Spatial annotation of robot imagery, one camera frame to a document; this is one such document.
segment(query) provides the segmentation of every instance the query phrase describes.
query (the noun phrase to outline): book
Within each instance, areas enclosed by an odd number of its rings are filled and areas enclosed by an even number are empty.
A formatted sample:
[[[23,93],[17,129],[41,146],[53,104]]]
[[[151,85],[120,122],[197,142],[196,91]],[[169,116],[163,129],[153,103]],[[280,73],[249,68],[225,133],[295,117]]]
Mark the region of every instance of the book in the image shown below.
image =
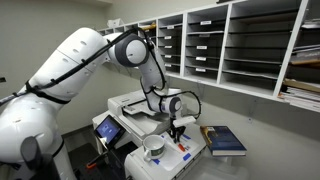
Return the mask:
[[[296,81],[294,79],[285,79],[283,84],[289,87],[294,87],[294,88],[304,89],[311,92],[320,93],[320,84],[317,84],[317,83]]]
[[[201,126],[201,134],[213,156],[245,156],[247,149],[227,126]]]

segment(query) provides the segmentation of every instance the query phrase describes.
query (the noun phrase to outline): blue book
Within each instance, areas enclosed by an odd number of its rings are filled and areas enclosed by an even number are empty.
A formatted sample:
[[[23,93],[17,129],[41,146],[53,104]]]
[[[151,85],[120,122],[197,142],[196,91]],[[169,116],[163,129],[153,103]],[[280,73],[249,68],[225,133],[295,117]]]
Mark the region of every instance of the blue book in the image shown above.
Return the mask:
[[[201,126],[213,156],[245,156],[247,149],[227,126]]]

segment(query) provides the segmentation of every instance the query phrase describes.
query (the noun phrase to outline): black device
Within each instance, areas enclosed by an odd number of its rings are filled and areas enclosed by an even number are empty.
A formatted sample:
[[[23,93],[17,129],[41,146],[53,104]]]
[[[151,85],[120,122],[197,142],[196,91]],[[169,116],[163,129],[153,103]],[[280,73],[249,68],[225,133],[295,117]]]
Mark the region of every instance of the black device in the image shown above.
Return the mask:
[[[94,130],[100,139],[105,138],[105,146],[110,150],[118,142],[126,130],[111,116],[108,115]]]

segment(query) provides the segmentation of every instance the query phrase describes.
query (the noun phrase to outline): machine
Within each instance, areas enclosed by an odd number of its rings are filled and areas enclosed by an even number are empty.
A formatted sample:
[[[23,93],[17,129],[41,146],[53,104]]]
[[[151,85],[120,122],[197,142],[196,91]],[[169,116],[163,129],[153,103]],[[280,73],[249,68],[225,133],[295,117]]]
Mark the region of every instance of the machine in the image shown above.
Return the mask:
[[[75,179],[56,117],[106,60],[138,67],[149,109],[146,111],[165,113],[173,124],[181,100],[178,94],[161,92],[165,86],[163,61],[148,38],[143,40],[131,34],[138,30],[103,37],[92,29],[79,29],[53,52],[18,93],[0,100],[0,105],[10,101],[0,116],[0,162],[23,164],[21,144],[31,136],[37,140],[41,152],[53,155],[61,179]],[[179,129],[172,130],[170,135],[176,139]]]

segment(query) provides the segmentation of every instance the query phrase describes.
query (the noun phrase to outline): stack of papers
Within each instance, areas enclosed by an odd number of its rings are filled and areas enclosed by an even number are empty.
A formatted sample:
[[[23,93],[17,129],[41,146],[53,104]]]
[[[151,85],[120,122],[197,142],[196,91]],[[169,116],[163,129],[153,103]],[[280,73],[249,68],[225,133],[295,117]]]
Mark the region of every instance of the stack of papers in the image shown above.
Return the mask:
[[[279,97],[293,106],[320,112],[320,84],[285,79],[285,92]]]

